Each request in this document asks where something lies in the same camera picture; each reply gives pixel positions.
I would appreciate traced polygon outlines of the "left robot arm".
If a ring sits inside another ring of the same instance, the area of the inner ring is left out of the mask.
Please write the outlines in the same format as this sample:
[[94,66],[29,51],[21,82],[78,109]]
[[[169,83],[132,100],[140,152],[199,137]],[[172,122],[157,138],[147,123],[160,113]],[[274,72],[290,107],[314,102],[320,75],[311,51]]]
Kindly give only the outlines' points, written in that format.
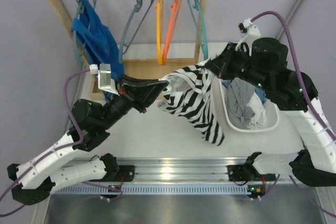
[[30,162],[8,166],[8,176],[13,180],[10,189],[13,199],[29,206],[64,187],[91,180],[111,182],[116,179],[119,166],[110,153],[78,166],[65,165],[102,144],[110,135],[107,130],[130,110],[145,113],[168,85],[168,81],[161,79],[136,79],[123,74],[113,80],[99,74],[98,87],[111,93],[111,100],[105,104],[77,100],[69,113],[72,127],[53,146]]

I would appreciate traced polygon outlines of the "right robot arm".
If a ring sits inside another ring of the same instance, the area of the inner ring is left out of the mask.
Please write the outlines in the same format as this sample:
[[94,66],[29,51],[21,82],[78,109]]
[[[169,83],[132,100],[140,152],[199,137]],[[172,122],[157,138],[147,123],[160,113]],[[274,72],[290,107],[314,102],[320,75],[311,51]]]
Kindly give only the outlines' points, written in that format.
[[222,53],[210,59],[205,67],[217,78],[238,78],[265,91],[293,123],[303,149],[287,157],[251,154],[245,174],[258,180],[266,174],[287,174],[310,187],[335,186],[335,133],[322,117],[318,91],[311,78],[287,68],[288,47],[278,40],[262,37],[248,46],[229,43]]

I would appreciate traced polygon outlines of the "black white striped tank top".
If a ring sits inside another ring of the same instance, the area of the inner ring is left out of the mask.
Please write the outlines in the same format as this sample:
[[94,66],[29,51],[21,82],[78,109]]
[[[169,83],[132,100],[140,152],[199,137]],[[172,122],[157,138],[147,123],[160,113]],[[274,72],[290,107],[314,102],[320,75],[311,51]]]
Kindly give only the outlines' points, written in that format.
[[163,78],[168,85],[157,107],[168,114],[185,118],[202,139],[220,146],[224,131],[211,108],[212,81],[215,75],[206,68],[207,60],[177,69]]

